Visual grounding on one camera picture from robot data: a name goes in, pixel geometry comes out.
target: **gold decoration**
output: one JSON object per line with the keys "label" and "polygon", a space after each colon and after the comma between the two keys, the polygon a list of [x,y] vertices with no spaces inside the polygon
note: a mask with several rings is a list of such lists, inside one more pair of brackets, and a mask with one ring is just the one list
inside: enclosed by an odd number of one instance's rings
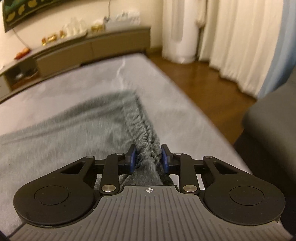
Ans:
{"label": "gold decoration", "polygon": [[29,7],[36,7],[36,6],[37,6],[37,2],[36,2],[36,0],[31,0],[31,1],[29,1],[29,2],[28,2],[28,6],[29,6]]}
{"label": "gold decoration", "polygon": [[24,12],[25,10],[25,5],[23,4],[22,6],[20,6],[19,10],[18,10],[18,14],[19,15],[22,15],[22,13]]}
{"label": "gold decoration", "polygon": [[47,38],[47,41],[48,42],[53,42],[53,41],[56,41],[57,40],[57,35],[56,34],[53,34],[53,35],[51,35],[51,36],[49,36],[48,38]]}
{"label": "gold decoration", "polygon": [[15,17],[15,12],[12,12],[11,14],[8,15],[6,22],[10,22],[11,20],[13,20]]}
{"label": "gold decoration", "polygon": [[103,25],[103,24],[95,24],[95,25],[91,26],[91,31],[93,33],[101,32],[104,30],[105,30],[105,25]]}
{"label": "gold decoration", "polygon": [[63,38],[66,37],[66,33],[63,30],[60,30],[59,36],[60,36],[61,39],[63,39]]}
{"label": "gold decoration", "polygon": [[46,45],[46,37],[44,37],[44,38],[41,40],[41,42],[42,42],[42,45],[43,45],[43,46]]}

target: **red object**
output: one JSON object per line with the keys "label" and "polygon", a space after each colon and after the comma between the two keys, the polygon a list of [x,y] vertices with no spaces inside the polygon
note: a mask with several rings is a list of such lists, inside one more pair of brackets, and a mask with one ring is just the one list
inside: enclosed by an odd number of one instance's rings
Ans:
{"label": "red object", "polygon": [[31,50],[29,48],[24,48],[22,51],[18,52],[17,55],[15,56],[15,59],[20,59],[24,56],[26,56]]}

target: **gray bed sheet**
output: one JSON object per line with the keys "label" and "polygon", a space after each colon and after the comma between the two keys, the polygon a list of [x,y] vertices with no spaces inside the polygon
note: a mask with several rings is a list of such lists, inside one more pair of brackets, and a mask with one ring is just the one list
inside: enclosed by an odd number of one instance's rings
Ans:
{"label": "gray bed sheet", "polygon": [[[194,159],[215,156],[250,173],[203,112],[142,54],[87,65],[19,93],[0,105],[0,135],[39,123],[92,97],[127,89],[140,96],[160,143],[172,153]],[[171,177],[178,184],[178,176]]]}

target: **cable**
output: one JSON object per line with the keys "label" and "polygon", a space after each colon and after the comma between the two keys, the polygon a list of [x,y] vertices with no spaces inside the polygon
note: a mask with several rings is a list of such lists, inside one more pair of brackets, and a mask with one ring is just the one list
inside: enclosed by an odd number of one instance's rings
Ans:
{"label": "cable", "polygon": [[16,37],[21,41],[21,43],[23,44],[23,45],[25,45],[27,48],[29,48],[29,49],[31,49],[19,36],[18,36],[18,34],[16,33],[16,31],[15,31],[15,29],[14,28],[12,28],[12,30],[14,31],[14,33],[15,33],[15,35],[16,35]]}
{"label": "cable", "polygon": [[110,15],[111,15],[110,4],[111,4],[111,0],[109,0],[109,4],[108,4],[108,20],[110,19]]}

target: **crosshair marking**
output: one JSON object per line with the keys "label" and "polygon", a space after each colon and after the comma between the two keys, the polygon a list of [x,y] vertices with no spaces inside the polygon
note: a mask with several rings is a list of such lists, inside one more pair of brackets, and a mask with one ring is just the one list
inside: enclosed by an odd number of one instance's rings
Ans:
{"label": "crosshair marking", "polygon": [[152,189],[152,188],[147,188],[147,189],[145,189],[145,191],[151,193],[151,192],[154,191],[154,189]]}

